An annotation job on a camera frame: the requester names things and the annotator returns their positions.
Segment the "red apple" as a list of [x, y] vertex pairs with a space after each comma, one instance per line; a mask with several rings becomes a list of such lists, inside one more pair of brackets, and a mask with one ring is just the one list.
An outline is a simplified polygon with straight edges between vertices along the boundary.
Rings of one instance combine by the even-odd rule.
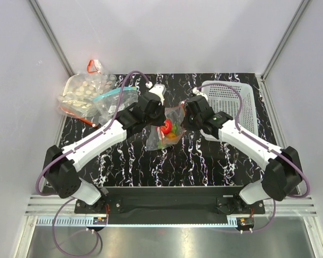
[[172, 129], [172, 122], [169, 120], [169, 119], [166, 119], [165, 122], [164, 122], [164, 125], [162, 125], [160, 127], [160, 131], [166, 135], [168, 134], [169, 132], [171, 132], [171, 129]]

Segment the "green round fruit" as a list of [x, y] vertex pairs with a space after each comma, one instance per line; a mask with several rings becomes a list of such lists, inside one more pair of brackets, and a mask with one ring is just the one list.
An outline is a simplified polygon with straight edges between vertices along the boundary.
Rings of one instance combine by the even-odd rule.
[[176, 135], [180, 135], [184, 132], [184, 129], [179, 122], [175, 122], [172, 124], [171, 132]]

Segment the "clear bag orange zipper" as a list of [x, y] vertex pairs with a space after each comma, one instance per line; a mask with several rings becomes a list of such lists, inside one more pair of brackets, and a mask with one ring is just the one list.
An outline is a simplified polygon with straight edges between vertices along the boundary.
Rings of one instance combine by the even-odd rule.
[[185, 117], [183, 104], [165, 109], [166, 120], [162, 126], [151, 126], [150, 135], [146, 141], [147, 151], [168, 148], [179, 142], [185, 129], [181, 123]]

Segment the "brown kiwi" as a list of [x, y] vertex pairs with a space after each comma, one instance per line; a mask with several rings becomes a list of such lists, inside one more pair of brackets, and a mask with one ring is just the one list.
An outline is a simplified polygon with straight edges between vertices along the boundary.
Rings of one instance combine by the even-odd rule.
[[169, 132], [169, 133], [168, 133], [168, 134], [166, 134], [165, 136], [166, 136], [166, 138], [168, 138], [168, 139], [174, 139], [174, 138], [176, 138], [176, 137], [177, 137], [177, 135], [176, 135], [175, 133], [173, 133], [173, 132]]

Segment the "white plastic basket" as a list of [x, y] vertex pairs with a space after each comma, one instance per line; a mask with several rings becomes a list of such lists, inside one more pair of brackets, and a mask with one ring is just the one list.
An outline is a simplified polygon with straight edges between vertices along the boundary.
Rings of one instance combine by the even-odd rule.
[[204, 81], [201, 91], [215, 113], [223, 111], [246, 130], [258, 135], [255, 99], [252, 87], [241, 82]]

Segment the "green leafy vegetable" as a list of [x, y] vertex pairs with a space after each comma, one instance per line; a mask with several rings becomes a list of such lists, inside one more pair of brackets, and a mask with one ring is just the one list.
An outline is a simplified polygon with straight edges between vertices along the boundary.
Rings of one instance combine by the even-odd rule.
[[167, 144], [161, 141], [157, 142], [157, 149], [164, 149], [167, 148]]

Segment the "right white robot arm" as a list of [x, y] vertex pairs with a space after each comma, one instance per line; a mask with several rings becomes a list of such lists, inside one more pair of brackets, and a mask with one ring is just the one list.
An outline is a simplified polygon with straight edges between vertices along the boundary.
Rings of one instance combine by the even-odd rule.
[[214, 112], [203, 96], [192, 97], [184, 107], [184, 129], [200, 131], [232, 145], [264, 170], [263, 178], [247, 184], [227, 200], [229, 212], [246, 213], [265, 199], [280, 202], [303, 181], [299, 155], [294, 148], [282, 149], [262, 140], [225, 112]]

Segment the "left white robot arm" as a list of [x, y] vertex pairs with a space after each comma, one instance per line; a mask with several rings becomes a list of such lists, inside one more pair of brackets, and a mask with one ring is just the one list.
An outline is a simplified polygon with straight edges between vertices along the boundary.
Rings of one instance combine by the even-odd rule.
[[113, 145], [140, 133], [146, 125], [163, 125], [163, 97], [146, 92], [137, 102], [119, 111], [97, 131], [64, 148], [47, 150], [43, 176], [62, 199], [82, 201], [93, 213], [101, 212], [106, 195], [95, 185], [82, 179], [78, 172], [93, 158]]

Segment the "clear bag teal zipper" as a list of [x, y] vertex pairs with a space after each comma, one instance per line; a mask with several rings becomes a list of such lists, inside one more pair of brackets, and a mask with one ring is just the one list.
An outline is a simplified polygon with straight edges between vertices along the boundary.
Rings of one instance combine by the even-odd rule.
[[117, 106], [118, 111], [122, 111], [132, 103], [138, 101], [138, 92], [136, 87], [124, 87], [121, 101], [119, 102], [118, 99], [120, 92], [121, 88], [116, 88], [106, 92], [105, 94], [96, 96], [93, 99], [93, 102], [100, 113], [100, 125], [106, 124], [114, 116]]

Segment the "small bag orange zipper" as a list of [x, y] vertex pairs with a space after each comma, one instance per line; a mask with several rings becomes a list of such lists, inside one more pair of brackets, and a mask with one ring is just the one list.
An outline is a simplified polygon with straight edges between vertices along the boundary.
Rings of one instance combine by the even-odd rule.
[[98, 59], [91, 59], [87, 65], [87, 73], [99, 73], [102, 75], [109, 75], [110, 72], [107, 68], [105, 68]]

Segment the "bag of round biscuits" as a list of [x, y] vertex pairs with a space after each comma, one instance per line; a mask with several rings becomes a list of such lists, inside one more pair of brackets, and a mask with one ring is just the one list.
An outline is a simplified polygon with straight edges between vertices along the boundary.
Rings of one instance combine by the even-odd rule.
[[99, 124], [99, 111], [94, 98], [112, 90], [116, 75], [86, 73], [76, 74], [68, 79], [58, 96], [58, 111], [78, 119], [92, 127]]

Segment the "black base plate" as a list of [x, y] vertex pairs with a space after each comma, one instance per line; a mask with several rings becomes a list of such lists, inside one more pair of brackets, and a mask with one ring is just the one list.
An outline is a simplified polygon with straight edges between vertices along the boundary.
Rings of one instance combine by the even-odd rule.
[[104, 208], [93, 213], [82, 201], [77, 201], [77, 214], [107, 214], [116, 219], [153, 220], [172, 219], [190, 222], [208, 220], [213, 222], [219, 216], [239, 217], [251, 214], [265, 214], [262, 201], [244, 212], [229, 212], [227, 200], [241, 190], [233, 187], [108, 187]]

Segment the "left aluminium frame post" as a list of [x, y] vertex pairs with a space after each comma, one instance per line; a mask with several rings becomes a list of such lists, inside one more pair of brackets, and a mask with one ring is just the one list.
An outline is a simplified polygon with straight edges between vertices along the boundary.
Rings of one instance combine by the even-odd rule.
[[41, 28], [43, 29], [46, 38], [48, 39], [48, 41], [50, 42], [56, 56], [58, 57], [62, 67], [64, 68], [65, 72], [67, 73], [67, 75], [69, 77], [73, 76], [74, 70], [70, 64], [70, 62], [68, 61], [61, 45], [59, 44], [53, 30], [52, 27], [47, 19], [47, 17], [45, 16], [40, 4], [38, 1], [36, 0], [27, 0], [30, 8], [32, 9], [32, 12], [34, 13], [35, 17], [37, 18]]

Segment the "aluminium frame post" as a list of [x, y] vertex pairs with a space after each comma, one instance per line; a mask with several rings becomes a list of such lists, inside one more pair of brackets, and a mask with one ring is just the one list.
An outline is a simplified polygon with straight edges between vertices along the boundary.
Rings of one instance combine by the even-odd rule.
[[266, 81], [268, 76], [270, 75], [273, 67], [275, 66], [276, 62], [278, 61], [279, 57], [283, 53], [284, 48], [286, 47], [287, 43], [289, 42], [291, 36], [293, 35], [294, 31], [296, 30], [297, 26], [299, 25], [302, 17], [304, 16], [305, 12], [307, 11], [308, 7], [311, 5], [311, 0], [302, 0], [299, 6], [296, 9], [290, 23], [288, 24], [280, 42], [278, 43], [270, 61], [268, 62], [266, 68], [261, 73], [261, 79], [263, 82]]
[[74, 70], [70, 64], [70, 62], [68, 61], [61, 45], [59, 44], [53, 30], [52, 27], [47, 19], [47, 17], [45, 16], [40, 4], [38, 1], [36, 0], [27, 0], [30, 8], [32, 9], [32, 12], [34, 13], [35, 17], [37, 18], [41, 28], [43, 29], [46, 38], [48, 39], [48, 41], [50, 42], [56, 56], [58, 57], [62, 67], [64, 68], [65, 72], [67, 73], [67, 75], [69, 77], [73, 76]]

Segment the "front aluminium rail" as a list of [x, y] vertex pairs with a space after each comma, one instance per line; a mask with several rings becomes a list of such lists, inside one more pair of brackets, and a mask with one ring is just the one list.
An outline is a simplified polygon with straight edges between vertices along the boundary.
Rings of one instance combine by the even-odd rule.
[[[40, 196], [32, 195], [25, 209], [25, 216], [51, 216], [56, 214], [57, 210], [69, 198], [61, 199], [57, 195]], [[286, 198], [281, 202], [276, 202], [276, 216], [300, 216], [315, 217], [317, 216], [313, 200], [310, 197], [303, 199]]]

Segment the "right aluminium frame post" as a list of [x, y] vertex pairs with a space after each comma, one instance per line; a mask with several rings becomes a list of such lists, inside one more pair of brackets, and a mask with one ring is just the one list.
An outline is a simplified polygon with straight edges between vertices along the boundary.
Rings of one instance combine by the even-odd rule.
[[261, 79], [263, 82], [266, 81], [268, 76], [270, 75], [273, 67], [275, 66], [276, 62], [278, 61], [279, 57], [283, 53], [284, 48], [286, 47], [287, 43], [289, 42], [291, 36], [293, 35], [294, 31], [296, 30], [297, 26], [299, 25], [302, 17], [304, 16], [305, 12], [307, 11], [308, 7], [311, 5], [311, 0], [302, 0], [299, 6], [296, 9], [290, 23], [288, 24], [280, 42], [278, 43], [270, 61], [268, 62], [266, 68], [261, 73]]

